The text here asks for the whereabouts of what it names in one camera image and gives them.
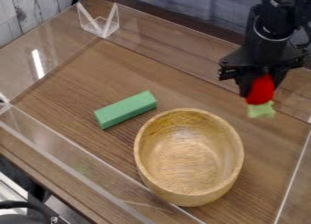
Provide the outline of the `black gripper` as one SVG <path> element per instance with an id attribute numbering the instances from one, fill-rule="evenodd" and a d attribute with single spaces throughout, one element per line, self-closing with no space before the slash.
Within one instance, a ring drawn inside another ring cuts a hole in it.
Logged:
<path id="1" fill-rule="evenodd" d="M 265 49 L 255 54 L 243 46 L 220 59 L 219 79 L 235 79 L 239 95 L 245 97 L 256 77 L 269 74 L 275 87 L 279 87 L 288 71 L 304 66 L 307 57 L 307 47 L 285 46 L 280 53 L 273 49 Z"/>

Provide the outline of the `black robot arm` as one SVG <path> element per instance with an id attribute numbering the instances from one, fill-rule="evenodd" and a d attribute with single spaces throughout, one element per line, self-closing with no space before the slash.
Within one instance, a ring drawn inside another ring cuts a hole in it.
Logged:
<path id="1" fill-rule="evenodd" d="M 277 87 L 291 69 L 311 56 L 311 0 L 261 0 L 249 9 L 241 46 L 220 59 L 219 80 L 233 79 L 239 95 L 269 75 Z"/>

